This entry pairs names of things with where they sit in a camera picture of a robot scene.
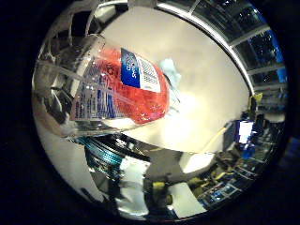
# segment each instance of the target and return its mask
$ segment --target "white table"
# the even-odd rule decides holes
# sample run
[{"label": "white table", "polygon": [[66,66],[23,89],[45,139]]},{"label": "white table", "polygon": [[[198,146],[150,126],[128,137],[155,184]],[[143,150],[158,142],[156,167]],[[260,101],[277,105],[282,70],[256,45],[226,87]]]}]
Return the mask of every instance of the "white table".
[{"label": "white table", "polygon": [[[159,147],[199,152],[247,108],[248,88],[228,55],[191,24],[162,11],[134,7],[102,35],[153,63],[171,57],[182,80],[181,113],[125,132]],[[210,148],[220,150],[221,137]]]}]

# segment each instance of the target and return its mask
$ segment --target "plastic bottle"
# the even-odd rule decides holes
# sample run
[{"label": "plastic bottle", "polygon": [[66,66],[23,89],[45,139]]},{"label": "plastic bottle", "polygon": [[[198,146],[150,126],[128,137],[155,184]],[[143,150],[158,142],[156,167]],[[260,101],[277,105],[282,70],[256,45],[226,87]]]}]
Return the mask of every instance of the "plastic bottle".
[{"label": "plastic bottle", "polygon": [[161,69],[96,35],[74,38],[57,55],[42,52],[33,98],[37,117],[53,118],[48,126],[64,137],[136,128],[169,110],[169,86]]}]

